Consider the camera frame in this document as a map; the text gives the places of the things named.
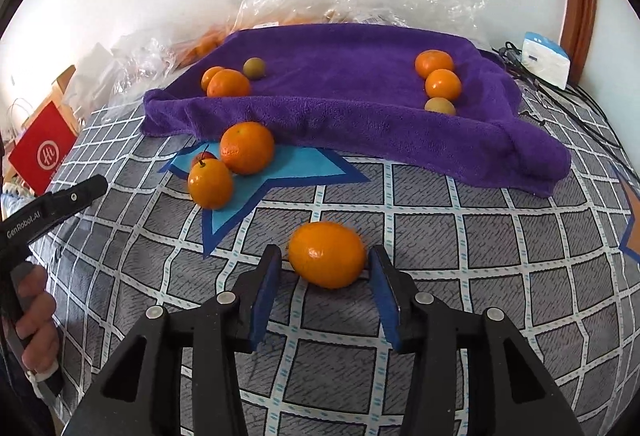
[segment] human hand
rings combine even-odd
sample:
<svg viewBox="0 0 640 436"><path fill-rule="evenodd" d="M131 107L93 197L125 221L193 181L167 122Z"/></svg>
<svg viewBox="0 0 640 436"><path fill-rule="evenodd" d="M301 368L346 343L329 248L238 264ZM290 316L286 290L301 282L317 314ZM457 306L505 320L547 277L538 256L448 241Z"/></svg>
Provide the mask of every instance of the human hand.
<svg viewBox="0 0 640 436"><path fill-rule="evenodd" d="M33 297L27 312L15 324L15 332L20 339L33 335L31 342L22 354L22 363L35 372L48 371L58 356L60 340L53 324L56 300L45 291L49 275L41 266L33 270L18 285L18 296L26 299Z"/></svg>

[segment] orange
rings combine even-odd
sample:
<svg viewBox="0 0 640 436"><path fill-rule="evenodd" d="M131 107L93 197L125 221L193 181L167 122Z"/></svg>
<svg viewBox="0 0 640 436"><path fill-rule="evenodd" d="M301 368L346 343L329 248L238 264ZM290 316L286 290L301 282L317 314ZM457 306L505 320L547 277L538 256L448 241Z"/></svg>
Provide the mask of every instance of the orange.
<svg viewBox="0 0 640 436"><path fill-rule="evenodd" d="M191 168L187 189L203 209L222 209L234 193L234 179L224 163L207 158Z"/></svg>
<svg viewBox="0 0 640 436"><path fill-rule="evenodd" d="M222 70L224 70L222 66L212 66L204 73L204 75L202 76L202 81L200 85L202 86L202 90L205 93L207 92L207 88L209 87L209 83L211 82L211 79L213 78L213 76Z"/></svg>
<svg viewBox="0 0 640 436"><path fill-rule="evenodd" d="M355 281L367 259L360 236L340 223L300 225L289 240L289 262L300 277L323 288Z"/></svg>
<svg viewBox="0 0 640 436"><path fill-rule="evenodd" d="M215 49L219 45L218 37L215 34L207 34L202 36L196 45L196 54L198 58L202 58Z"/></svg>
<svg viewBox="0 0 640 436"><path fill-rule="evenodd" d="M249 79L239 71L228 68L216 73L207 86L207 97L246 97L250 93Z"/></svg>
<svg viewBox="0 0 640 436"><path fill-rule="evenodd" d="M450 70L436 70L427 77L424 83L424 90L432 99L434 97L443 97L448 101L454 101L462 93L462 82Z"/></svg>
<svg viewBox="0 0 640 436"><path fill-rule="evenodd" d="M415 71L423 79L426 79L436 70L453 71L453 59L447 52L440 50L427 50L415 58Z"/></svg>
<svg viewBox="0 0 640 436"><path fill-rule="evenodd" d="M178 54L178 68L183 68L184 66L193 64L197 60L198 54L196 54L195 48L191 48L186 52L181 52L180 54Z"/></svg>
<svg viewBox="0 0 640 436"><path fill-rule="evenodd" d="M304 18L303 16L287 18L283 22L280 23L282 26L287 25L308 25L309 23L315 23L315 21L311 18Z"/></svg>
<svg viewBox="0 0 640 436"><path fill-rule="evenodd" d="M231 126L220 139L220 159L236 174L255 174L273 160L271 132L257 122Z"/></svg>

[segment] blue gripper pad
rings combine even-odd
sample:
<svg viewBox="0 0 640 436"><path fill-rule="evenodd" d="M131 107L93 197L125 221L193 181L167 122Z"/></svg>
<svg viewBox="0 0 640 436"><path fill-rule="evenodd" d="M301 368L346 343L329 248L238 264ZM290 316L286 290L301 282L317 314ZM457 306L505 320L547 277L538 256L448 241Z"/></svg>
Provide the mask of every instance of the blue gripper pad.
<svg viewBox="0 0 640 436"><path fill-rule="evenodd" d="M380 256L375 249L369 251L369 286L373 292L373 300L378 308L386 340L391 343L393 349L398 351L401 347L400 334L398 333L400 310L385 272L382 270Z"/></svg>
<svg viewBox="0 0 640 436"><path fill-rule="evenodd" d="M251 343L252 351L255 351L258 347L258 344L260 344L267 331L267 323L269 322L271 307L273 307L273 301L276 298L278 286L280 285L281 265L282 260L280 257L280 251L276 251L269 261L267 272L262 280L262 285L258 290L254 307L251 310L251 331L249 333L249 341Z"/></svg>

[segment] blue star pattern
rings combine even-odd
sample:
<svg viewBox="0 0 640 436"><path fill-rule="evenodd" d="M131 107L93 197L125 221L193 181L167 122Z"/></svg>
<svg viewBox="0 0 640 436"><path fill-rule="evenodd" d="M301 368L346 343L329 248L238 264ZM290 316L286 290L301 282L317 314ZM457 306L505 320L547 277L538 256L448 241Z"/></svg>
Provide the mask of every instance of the blue star pattern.
<svg viewBox="0 0 640 436"><path fill-rule="evenodd" d="M219 142L201 142L186 147L167 162L160 172L172 172L186 180L191 160L208 151L220 156ZM363 183L369 181L349 162L328 149L277 145L273 161L264 171L251 176L236 175L234 194L222 209L202 211L202 245L204 256L215 250L225 235L235 227L274 187L306 187L333 183Z"/></svg>

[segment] screw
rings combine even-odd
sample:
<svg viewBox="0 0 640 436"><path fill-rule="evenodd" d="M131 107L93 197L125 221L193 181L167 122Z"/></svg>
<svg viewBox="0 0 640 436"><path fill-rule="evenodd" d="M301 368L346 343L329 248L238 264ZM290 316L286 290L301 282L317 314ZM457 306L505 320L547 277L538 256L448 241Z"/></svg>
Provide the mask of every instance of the screw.
<svg viewBox="0 0 640 436"><path fill-rule="evenodd" d="M223 291L218 294L216 301L220 304L231 304L236 300L236 294L232 291Z"/></svg>
<svg viewBox="0 0 640 436"><path fill-rule="evenodd" d="M500 322L504 319L504 312L500 308L489 308L486 311L486 316L492 321Z"/></svg>
<svg viewBox="0 0 640 436"><path fill-rule="evenodd" d="M433 295L428 291L419 291L415 294L415 300L420 304L431 304L433 302Z"/></svg>
<svg viewBox="0 0 640 436"><path fill-rule="evenodd" d="M162 306L152 306L146 310L146 317L148 319L159 319L162 317Z"/></svg>

